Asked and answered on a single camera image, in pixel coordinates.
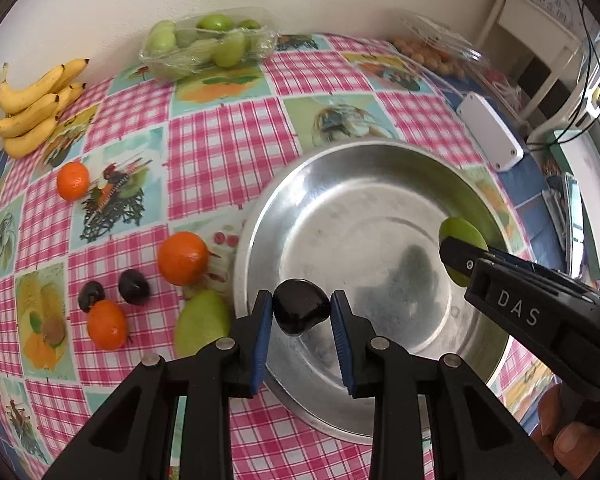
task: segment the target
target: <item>screw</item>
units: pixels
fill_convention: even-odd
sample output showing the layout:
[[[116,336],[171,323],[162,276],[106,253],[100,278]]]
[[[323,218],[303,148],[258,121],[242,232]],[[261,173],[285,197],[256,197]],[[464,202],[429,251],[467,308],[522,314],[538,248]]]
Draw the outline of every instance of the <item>screw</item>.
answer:
[[[235,345],[235,341],[230,337],[221,337],[216,341],[216,348],[218,350],[231,350]]]
[[[375,337],[371,340],[371,347],[376,350],[386,350],[389,348],[389,340],[384,337]]]
[[[160,356],[154,352],[147,352],[142,356],[140,362],[147,367],[155,366],[160,362]]]
[[[456,354],[447,354],[442,358],[442,362],[449,368],[459,368],[462,364],[462,359]]]

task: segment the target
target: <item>table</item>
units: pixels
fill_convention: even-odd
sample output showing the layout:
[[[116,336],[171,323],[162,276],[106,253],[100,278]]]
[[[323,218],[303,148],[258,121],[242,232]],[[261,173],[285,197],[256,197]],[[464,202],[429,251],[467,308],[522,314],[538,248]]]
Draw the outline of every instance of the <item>table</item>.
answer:
[[[504,192],[507,178],[486,167],[445,95],[387,54],[388,44],[376,45],[287,36],[261,65],[177,85],[161,85],[146,67],[135,66],[90,87],[32,156],[14,162],[0,155],[0,234],[3,245],[13,245],[0,257],[0,448],[19,475],[40,478],[144,352],[174,358],[171,332],[190,292],[160,277],[158,245],[177,230],[203,237],[214,254],[204,285],[231,301],[232,256],[250,203],[277,170],[325,142],[327,131],[395,137],[460,167],[496,209],[514,252],[532,256]],[[337,117],[347,118],[346,128],[335,127]],[[70,204],[55,190],[58,167],[77,159],[98,176],[100,188],[105,170],[132,176],[133,184],[115,197],[115,211],[95,221],[84,221],[91,199]],[[509,179],[512,189],[515,180]],[[118,276],[129,267],[150,282],[145,307],[119,296]],[[77,295],[91,279],[128,316],[130,341],[117,352],[100,352],[88,339]],[[28,328],[35,325],[32,312],[35,320],[41,308],[28,299],[31,290],[64,315],[68,336],[51,357],[30,343],[36,338]],[[533,398],[524,392],[536,394],[549,378],[514,343],[494,390],[520,418]],[[266,387],[253,400],[232,399],[231,428],[240,479],[361,479],[368,473],[369,447],[309,428]],[[176,444],[173,478],[178,452]],[[424,452],[430,479],[430,442]]]

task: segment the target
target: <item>orange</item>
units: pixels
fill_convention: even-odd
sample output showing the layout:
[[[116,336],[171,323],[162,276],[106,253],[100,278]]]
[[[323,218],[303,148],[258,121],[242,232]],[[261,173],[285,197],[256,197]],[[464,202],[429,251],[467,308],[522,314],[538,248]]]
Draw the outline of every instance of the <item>orange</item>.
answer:
[[[188,231],[171,235],[158,249],[158,270],[165,280],[177,286],[195,282],[206,271],[208,261],[206,244]]]
[[[128,335],[125,313],[113,301],[97,301],[87,313],[87,333],[100,350],[117,350]]]
[[[66,163],[56,177],[58,195],[72,202],[82,198],[89,190],[89,170],[77,160]]]

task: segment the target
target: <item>hand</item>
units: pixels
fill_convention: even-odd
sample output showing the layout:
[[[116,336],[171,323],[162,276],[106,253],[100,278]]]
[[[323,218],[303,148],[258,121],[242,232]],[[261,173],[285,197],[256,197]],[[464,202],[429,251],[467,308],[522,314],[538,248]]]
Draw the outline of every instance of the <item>hand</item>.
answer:
[[[572,422],[551,435],[560,420],[560,384],[547,390],[538,402],[540,424],[531,433],[547,458],[561,463],[575,478],[580,478],[600,452],[600,430],[581,422]]]

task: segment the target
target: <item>white device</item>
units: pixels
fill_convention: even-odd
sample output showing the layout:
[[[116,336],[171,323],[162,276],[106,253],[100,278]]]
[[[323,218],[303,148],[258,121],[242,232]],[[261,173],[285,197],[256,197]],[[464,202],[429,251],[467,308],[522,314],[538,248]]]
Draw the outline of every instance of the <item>white device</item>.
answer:
[[[496,171],[509,171],[522,159],[525,153],[522,146],[480,94],[469,92],[456,113]]]

